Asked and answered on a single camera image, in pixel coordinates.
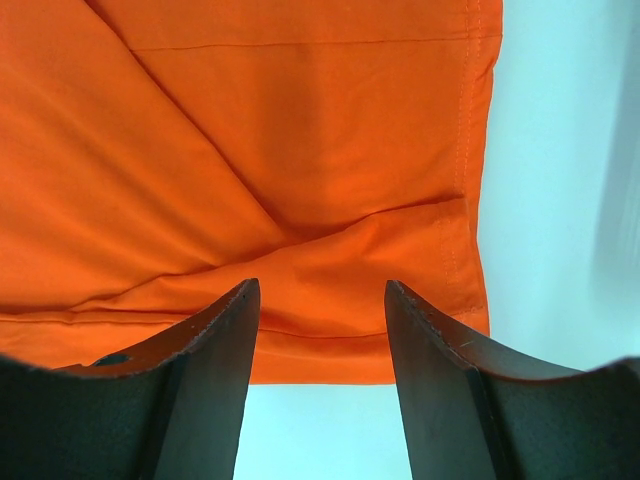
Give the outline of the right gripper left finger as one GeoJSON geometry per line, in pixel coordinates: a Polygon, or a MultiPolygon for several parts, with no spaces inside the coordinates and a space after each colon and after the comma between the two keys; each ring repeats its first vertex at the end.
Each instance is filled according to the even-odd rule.
{"type": "Polygon", "coordinates": [[[1,359],[5,479],[230,479],[251,376],[260,287],[95,363],[1,359]]]}

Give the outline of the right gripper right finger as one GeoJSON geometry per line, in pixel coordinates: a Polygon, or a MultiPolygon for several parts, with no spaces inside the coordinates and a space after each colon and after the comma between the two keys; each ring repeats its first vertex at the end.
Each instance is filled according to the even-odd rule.
{"type": "Polygon", "coordinates": [[[589,371],[520,353],[398,281],[385,315],[416,479],[635,479],[639,361],[589,371]]]}

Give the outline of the orange t-shirt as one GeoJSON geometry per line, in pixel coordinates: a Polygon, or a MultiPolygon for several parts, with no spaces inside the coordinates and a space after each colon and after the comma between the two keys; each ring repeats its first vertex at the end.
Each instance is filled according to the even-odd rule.
{"type": "Polygon", "coordinates": [[[255,278],[256,383],[394,379],[398,280],[482,332],[499,1],[5,1],[1,350],[90,364],[255,278]]]}

